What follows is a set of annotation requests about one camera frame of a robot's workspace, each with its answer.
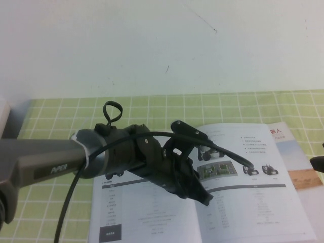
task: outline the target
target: booklet page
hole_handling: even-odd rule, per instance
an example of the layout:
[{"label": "booklet page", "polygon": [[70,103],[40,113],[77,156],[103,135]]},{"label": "booklet page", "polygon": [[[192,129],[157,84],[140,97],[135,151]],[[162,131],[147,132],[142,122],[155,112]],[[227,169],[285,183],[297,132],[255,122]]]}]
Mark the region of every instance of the booklet page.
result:
[{"label": "booklet page", "polygon": [[215,198],[196,204],[203,243],[315,239],[267,125],[217,124],[198,128],[217,145],[255,166],[206,148],[194,150],[194,168]]},{"label": "booklet page", "polygon": [[287,124],[269,124],[269,130],[286,165],[290,178],[299,195],[306,215],[317,236],[317,242],[324,241],[322,202],[324,186],[310,161],[297,143]]}]

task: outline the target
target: green grid mat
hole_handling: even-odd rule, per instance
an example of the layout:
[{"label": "green grid mat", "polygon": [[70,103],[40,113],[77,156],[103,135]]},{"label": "green grid mat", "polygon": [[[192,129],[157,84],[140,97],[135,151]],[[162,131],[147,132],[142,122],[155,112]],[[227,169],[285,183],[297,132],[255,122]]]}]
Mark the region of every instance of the green grid mat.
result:
[{"label": "green grid mat", "polygon": [[[34,100],[19,138],[68,139],[77,129],[106,123],[102,106],[108,100],[124,108],[123,117],[114,123],[119,128],[146,124],[151,130],[165,131],[177,119],[195,127],[286,122],[308,158],[324,154],[324,90]],[[112,108],[108,113],[112,117],[118,115]],[[69,174],[22,188],[16,217],[10,225],[4,225],[0,242],[53,242],[72,179],[73,174]],[[63,225],[62,242],[87,242],[92,186],[93,180],[80,180],[76,186]]]}]

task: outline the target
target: dark gray label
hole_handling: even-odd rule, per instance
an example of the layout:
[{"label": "dark gray label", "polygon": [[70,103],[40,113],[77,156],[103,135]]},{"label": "dark gray label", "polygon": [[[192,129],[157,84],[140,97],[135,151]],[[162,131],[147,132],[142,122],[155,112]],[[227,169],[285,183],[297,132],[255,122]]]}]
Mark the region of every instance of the dark gray label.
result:
[{"label": "dark gray label", "polygon": [[127,181],[127,182],[121,182],[121,183],[116,183],[116,184],[104,185],[104,186],[102,186],[102,189],[118,187],[118,186],[126,186],[126,185],[141,183],[141,182],[147,182],[147,181],[148,180],[146,180],[146,179],[139,179],[139,180],[135,180],[135,181]]},{"label": "dark gray label", "polygon": [[100,227],[99,243],[111,242],[122,239],[122,225]]},{"label": "dark gray label", "polygon": [[214,189],[207,190],[212,193],[215,191],[232,190],[232,189],[243,189],[243,188],[273,188],[273,187],[286,187],[285,184],[262,184],[262,185],[236,185],[236,186],[222,186]]},{"label": "dark gray label", "polygon": [[57,165],[38,168],[34,171],[34,179],[37,180],[50,175],[59,175],[60,173],[65,174],[66,171],[70,171],[71,169],[77,170],[80,165],[80,162],[58,163]]}]

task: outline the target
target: black clamp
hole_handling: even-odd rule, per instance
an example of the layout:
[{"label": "black clamp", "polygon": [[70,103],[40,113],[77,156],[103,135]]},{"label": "black clamp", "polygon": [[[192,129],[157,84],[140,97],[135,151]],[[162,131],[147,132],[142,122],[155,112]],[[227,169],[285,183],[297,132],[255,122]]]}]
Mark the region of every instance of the black clamp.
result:
[{"label": "black clamp", "polygon": [[314,170],[324,173],[324,156],[311,158],[310,163],[312,164]]}]

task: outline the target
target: white wall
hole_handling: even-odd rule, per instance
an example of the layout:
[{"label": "white wall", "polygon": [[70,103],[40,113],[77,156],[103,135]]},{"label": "white wall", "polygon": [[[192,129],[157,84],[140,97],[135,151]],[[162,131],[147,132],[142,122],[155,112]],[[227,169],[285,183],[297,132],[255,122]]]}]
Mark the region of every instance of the white wall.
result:
[{"label": "white wall", "polygon": [[322,0],[1,1],[0,94],[324,89],[323,12]]}]

